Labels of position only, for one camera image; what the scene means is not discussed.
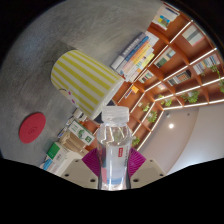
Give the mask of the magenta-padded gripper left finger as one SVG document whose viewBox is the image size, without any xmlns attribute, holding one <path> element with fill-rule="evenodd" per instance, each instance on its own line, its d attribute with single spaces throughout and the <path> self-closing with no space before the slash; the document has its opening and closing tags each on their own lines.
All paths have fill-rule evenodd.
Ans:
<svg viewBox="0 0 224 224">
<path fill-rule="evenodd" d="M 82 159 L 73 159 L 61 177 L 81 187 L 97 189 L 100 177 L 97 149 L 94 148 Z"/>
</svg>

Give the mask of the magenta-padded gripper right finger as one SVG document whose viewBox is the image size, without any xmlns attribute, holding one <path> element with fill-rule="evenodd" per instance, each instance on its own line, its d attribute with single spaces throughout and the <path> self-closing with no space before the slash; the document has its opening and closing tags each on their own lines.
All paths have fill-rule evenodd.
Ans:
<svg viewBox="0 0 224 224">
<path fill-rule="evenodd" d="M 154 158 L 146 159 L 134 148 L 130 150 L 127 172 L 130 189 L 146 186 L 166 176 Z"/>
</svg>

